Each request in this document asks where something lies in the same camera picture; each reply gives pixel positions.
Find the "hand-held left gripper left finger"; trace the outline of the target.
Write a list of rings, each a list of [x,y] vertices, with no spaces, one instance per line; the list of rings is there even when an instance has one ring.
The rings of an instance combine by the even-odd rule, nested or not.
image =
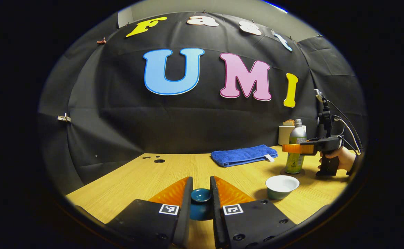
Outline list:
[[[105,226],[132,249],[186,249],[189,244],[190,194],[193,178],[181,180],[177,204],[133,200]]]

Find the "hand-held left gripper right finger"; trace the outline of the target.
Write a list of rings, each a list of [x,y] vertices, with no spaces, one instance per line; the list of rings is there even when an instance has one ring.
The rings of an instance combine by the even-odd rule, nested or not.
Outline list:
[[[210,190],[217,249],[274,249],[295,227],[270,200],[254,200],[217,176],[211,176]]]

